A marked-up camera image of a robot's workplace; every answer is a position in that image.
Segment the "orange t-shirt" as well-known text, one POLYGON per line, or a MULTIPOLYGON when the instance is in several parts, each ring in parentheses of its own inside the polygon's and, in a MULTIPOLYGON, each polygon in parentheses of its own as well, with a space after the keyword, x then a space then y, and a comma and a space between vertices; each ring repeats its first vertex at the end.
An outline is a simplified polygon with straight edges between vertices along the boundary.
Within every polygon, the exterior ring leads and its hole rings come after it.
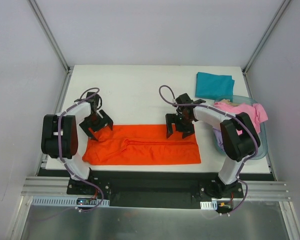
POLYGON ((195 135, 166 136, 164 124, 114 125, 94 133, 83 161, 92 166, 157 166, 200 164, 195 135))

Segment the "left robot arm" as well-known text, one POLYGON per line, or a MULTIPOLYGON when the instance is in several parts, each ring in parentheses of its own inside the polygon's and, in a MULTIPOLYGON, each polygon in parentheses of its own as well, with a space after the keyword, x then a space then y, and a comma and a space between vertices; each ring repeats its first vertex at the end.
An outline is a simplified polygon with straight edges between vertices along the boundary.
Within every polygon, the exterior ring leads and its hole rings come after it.
POLYGON ((97 141, 95 134, 104 128, 113 129, 114 122, 104 110, 100 89, 92 87, 84 91, 73 104, 56 114, 43 118, 41 151, 57 159, 70 177, 79 181, 78 188, 89 195, 96 183, 90 179, 90 167, 84 162, 88 141, 97 141))

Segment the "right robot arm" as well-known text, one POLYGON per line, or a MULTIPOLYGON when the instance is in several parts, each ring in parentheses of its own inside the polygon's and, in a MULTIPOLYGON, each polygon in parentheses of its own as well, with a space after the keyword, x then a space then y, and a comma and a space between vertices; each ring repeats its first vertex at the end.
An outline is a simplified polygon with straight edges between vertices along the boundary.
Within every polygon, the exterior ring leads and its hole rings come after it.
POLYGON ((204 122, 221 132, 223 149, 226 154, 217 177, 204 188, 206 195, 221 199, 227 197, 239 183, 239 175, 245 162, 258 153, 261 141, 250 116, 241 112, 227 113, 204 100, 193 101, 187 93, 172 103, 175 113, 167 113, 166 136, 174 131, 187 138, 195 133, 194 122, 204 122))

